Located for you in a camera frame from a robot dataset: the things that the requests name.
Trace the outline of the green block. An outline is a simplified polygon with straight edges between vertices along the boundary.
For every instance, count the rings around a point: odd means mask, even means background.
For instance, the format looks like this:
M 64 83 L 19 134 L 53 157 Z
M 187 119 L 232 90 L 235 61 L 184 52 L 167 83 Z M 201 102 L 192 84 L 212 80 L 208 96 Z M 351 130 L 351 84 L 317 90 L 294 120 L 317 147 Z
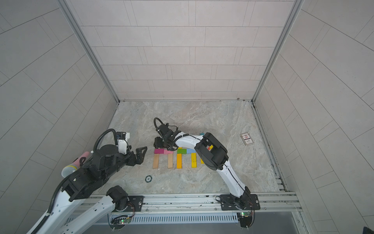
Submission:
M 178 148 L 177 149 L 177 154 L 181 154 L 181 155 L 183 155 L 183 154 L 187 154 L 187 149 L 183 149 L 183 148 Z

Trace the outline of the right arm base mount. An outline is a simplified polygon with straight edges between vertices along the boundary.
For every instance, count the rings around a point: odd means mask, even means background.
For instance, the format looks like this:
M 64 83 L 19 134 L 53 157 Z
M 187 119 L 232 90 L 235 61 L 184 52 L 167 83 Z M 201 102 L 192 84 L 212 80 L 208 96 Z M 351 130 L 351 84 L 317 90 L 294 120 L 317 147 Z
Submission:
M 261 209 L 256 194 L 250 194 L 249 196 L 243 194 L 240 198 L 231 194 L 219 195 L 216 197 L 216 201 L 219 202 L 223 211 L 257 211 Z

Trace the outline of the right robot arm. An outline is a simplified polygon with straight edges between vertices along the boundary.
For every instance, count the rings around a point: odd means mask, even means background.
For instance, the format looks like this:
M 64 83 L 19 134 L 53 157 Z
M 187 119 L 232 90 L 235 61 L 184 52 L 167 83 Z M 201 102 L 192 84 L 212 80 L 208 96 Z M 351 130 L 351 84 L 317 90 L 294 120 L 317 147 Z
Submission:
M 184 133 L 178 128 L 171 130 L 169 124 L 154 119 L 156 132 L 159 134 L 155 138 L 154 147 L 156 149 L 166 149 L 175 151 L 178 148 L 194 149 L 204 164 L 211 170 L 217 171 L 229 188 L 233 204 L 240 210 L 247 210 L 253 205 L 250 198 L 250 190 L 239 179 L 229 161 L 228 151 L 223 144 L 211 133 L 203 136 L 195 136 Z

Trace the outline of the light blue block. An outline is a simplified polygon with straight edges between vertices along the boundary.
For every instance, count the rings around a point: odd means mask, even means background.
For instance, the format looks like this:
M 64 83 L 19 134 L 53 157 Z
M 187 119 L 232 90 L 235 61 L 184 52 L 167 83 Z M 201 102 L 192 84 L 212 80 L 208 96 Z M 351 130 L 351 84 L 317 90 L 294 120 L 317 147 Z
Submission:
M 194 154 L 196 151 L 194 149 L 187 149 L 186 151 L 187 154 Z

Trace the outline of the yellow block short vertical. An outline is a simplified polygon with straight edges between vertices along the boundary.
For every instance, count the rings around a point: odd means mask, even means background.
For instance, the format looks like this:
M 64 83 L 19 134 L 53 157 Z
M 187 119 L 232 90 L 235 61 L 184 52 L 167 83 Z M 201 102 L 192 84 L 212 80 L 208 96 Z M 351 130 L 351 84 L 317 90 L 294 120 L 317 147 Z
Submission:
M 196 153 L 191 153 L 191 167 L 196 168 L 197 167 L 197 156 Z

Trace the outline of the tan wooden block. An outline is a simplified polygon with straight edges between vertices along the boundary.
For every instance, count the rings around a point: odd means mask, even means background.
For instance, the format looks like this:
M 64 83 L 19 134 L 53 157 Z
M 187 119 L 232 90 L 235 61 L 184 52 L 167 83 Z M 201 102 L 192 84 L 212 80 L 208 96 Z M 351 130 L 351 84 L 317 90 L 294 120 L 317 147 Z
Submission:
M 173 168 L 173 154 L 168 154 L 168 169 Z
M 153 169 L 158 169 L 159 167 L 159 154 L 154 154 L 153 156 Z

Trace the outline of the magenta block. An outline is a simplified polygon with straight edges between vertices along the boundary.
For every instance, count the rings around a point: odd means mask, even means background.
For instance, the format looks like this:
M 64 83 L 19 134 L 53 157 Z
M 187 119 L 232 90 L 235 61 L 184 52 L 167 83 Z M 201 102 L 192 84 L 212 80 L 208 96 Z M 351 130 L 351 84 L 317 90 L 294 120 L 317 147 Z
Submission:
M 165 151 L 164 149 L 155 149 L 154 153 L 155 154 L 164 154 L 164 151 Z

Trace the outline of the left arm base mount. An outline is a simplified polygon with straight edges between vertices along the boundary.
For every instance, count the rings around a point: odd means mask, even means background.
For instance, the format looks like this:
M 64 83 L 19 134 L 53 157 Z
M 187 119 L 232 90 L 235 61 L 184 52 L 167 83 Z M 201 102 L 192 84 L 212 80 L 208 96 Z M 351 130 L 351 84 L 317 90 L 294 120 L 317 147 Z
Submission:
M 140 212 L 142 209 L 144 196 L 129 196 L 121 198 L 116 202 L 117 212 Z

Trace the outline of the orange block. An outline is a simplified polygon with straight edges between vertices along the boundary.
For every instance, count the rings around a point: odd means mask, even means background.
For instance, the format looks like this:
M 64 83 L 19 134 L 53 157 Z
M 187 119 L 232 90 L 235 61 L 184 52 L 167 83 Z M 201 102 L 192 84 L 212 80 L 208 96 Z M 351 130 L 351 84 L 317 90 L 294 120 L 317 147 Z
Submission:
M 182 169 L 182 154 L 177 154 L 176 168 Z

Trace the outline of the pink block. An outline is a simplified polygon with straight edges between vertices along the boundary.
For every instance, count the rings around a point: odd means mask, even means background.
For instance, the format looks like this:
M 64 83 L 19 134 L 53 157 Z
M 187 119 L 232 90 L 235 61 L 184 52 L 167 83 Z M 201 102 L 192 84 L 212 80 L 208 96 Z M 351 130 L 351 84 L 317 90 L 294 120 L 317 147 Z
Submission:
M 169 150 L 164 150 L 163 152 L 164 155 L 170 155 L 170 154 L 173 154 L 173 151 L 169 151 Z

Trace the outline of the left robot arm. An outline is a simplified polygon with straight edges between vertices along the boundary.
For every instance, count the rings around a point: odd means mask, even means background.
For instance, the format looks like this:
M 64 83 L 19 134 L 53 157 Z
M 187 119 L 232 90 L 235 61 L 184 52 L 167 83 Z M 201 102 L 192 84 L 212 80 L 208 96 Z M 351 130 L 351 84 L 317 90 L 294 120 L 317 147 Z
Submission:
M 53 192 L 47 211 L 29 230 L 30 234 L 80 234 L 112 211 L 130 211 L 117 219 L 113 226 L 125 225 L 141 210 L 142 203 L 129 197 L 119 185 L 108 190 L 99 202 L 72 222 L 65 221 L 91 194 L 102 187 L 124 166 L 140 165 L 148 148 L 131 150 L 129 133 L 114 129 L 104 131 L 96 140 L 91 157 L 77 171 L 65 177 Z

